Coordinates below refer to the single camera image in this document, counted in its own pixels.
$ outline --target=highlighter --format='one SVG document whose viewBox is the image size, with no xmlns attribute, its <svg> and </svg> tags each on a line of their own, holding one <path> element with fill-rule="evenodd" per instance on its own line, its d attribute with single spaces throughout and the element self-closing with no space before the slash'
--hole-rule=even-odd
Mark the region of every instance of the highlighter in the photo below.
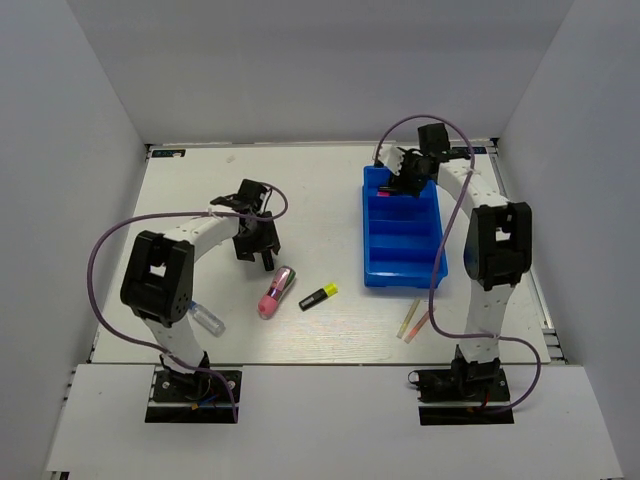
<svg viewBox="0 0 640 480">
<path fill-rule="evenodd" d="M 332 297 L 336 293 L 338 293 L 338 286 L 335 283 L 330 283 L 326 287 L 316 290 L 307 298 L 301 300 L 298 305 L 300 305 L 300 309 L 304 312 L 305 310 L 309 310 L 311 307 L 315 307 L 320 302 L 324 302 L 327 298 Z"/>
<path fill-rule="evenodd" d="M 273 316 L 284 292 L 291 286 L 295 278 L 296 272 L 293 268 L 284 266 L 278 269 L 273 276 L 269 290 L 258 303 L 258 313 L 263 319 L 268 320 Z"/>
</svg>

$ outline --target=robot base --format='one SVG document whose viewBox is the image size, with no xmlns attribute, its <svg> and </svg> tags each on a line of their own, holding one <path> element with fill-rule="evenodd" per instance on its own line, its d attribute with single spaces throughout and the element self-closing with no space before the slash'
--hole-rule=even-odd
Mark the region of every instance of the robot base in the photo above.
<svg viewBox="0 0 640 480">
<path fill-rule="evenodd" d="M 423 403 L 418 407 L 420 425 L 514 423 L 510 408 L 491 405 L 494 402 L 506 403 L 511 398 L 502 369 L 492 381 L 480 382 L 468 390 L 467 395 L 462 394 L 449 369 L 415 370 L 409 374 L 409 382 L 418 389 L 418 400 Z"/>
<path fill-rule="evenodd" d="M 494 381 L 482 385 L 467 396 L 462 395 L 456 387 L 449 369 L 416 370 L 411 374 L 418 376 L 417 382 L 410 381 L 410 383 L 420 391 L 418 399 L 423 403 L 465 402 L 481 405 L 487 398 L 490 402 L 508 402 L 511 399 L 507 377 L 502 369 Z"/>
<path fill-rule="evenodd" d="M 236 406 L 240 402 L 242 372 L 221 370 L 227 380 Z M 147 405 L 145 423 L 234 423 L 231 403 L 222 382 L 211 378 L 206 389 L 194 392 L 166 370 L 156 372 L 151 398 Z M 216 395 L 214 401 L 194 408 L 199 401 Z"/>
</svg>

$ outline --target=white wall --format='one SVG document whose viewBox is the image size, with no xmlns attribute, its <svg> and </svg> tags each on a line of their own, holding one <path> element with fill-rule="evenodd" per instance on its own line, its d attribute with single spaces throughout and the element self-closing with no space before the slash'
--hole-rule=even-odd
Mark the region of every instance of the white wall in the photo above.
<svg viewBox="0 0 640 480">
<path fill-rule="evenodd" d="M 87 257 L 132 211 L 144 147 L 64 0 L 0 2 L 0 65 L 0 477 L 20 480 L 90 350 Z"/>
<path fill-rule="evenodd" d="M 576 0 L 500 141 L 560 340 L 640 478 L 640 2 Z"/>
<path fill-rule="evenodd" d="M 571 2 L 69 0 L 147 143 L 498 136 Z"/>
</svg>

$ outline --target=white tabletop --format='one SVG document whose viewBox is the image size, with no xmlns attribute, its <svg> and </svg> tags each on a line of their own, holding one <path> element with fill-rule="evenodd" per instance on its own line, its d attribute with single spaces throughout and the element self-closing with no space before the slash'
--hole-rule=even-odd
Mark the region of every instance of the white tabletop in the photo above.
<svg viewBox="0 0 640 480">
<path fill-rule="evenodd" d="M 545 367 L 513 425 L 421 426 L 411 367 L 248 366 L 237 425 L 144 423 L 151 365 L 80 365 L 47 463 L 72 480 L 622 475 L 582 367 Z M 517 397 L 531 366 L 505 368 Z"/>
<path fill-rule="evenodd" d="M 199 325 L 196 338 L 212 364 L 345 363 L 447 364 L 455 341 L 425 326 L 409 345 L 396 338 L 412 299 L 424 297 L 416 289 L 367 289 L 363 283 L 362 168 L 371 161 L 371 146 L 249 146 L 190 148 L 184 157 L 151 158 L 135 214 L 206 210 L 211 199 L 237 191 L 243 178 L 279 186 L 290 209 L 276 221 L 282 250 L 276 267 L 297 272 L 294 286 L 276 315 L 260 319 L 256 306 L 273 273 L 262 261 L 238 261 L 231 241 L 213 249 L 196 264 L 193 299 L 217 314 L 227 331 L 215 338 Z M 479 155 L 477 169 L 495 186 L 488 155 Z M 442 222 L 449 219 L 453 199 L 439 189 Z M 270 210 L 282 206 L 273 195 Z M 129 252 L 141 230 L 164 231 L 180 219 L 153 220 L 133 225 L 127 237 L 105 306 L 105 315 L 119 330 L 152 340 L 151 332 L 120 303 L 119 292 Z M 462 260 L 468 228 L 461 214 L 447 247 L 449 275 L 436 294 L 436 318 L 452 332 L 464 329 L 470 280 Z M 301 312 L 298 301 L 335 282 L 339 293 Z M 533 343 L 549 361 L 541 332 L 542 313 L 523 277 L 507 308 L 503 334 Z M 426 311 L 422 302 L 413 323 Z M 501 344 L 504 363 L 531 363 L 524 347 Z M 93 361 L 155 363 L 157 352 L 130 345 L 99 331 Z"/>
</svg>

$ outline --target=yellow highlighter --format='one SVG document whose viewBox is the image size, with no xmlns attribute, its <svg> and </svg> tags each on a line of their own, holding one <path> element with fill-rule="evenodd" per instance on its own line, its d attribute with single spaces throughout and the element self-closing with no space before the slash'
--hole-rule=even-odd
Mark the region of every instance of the yellow highlighter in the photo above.
<svg viewBox="0 0 640 480">
<path fill-rule="evenodd" d="M 338 286 L 335 283 L 330 283 L 326 287 L 316 290 L 311 295 L 301 300 L 298 305 L 300 305 L 300 309 L 304 312 L 305 310 L 309 310 L 311 307 L 315 307 L 327 298 L 332 297 L 336 293 L 338 293 Z"/>
</svg>

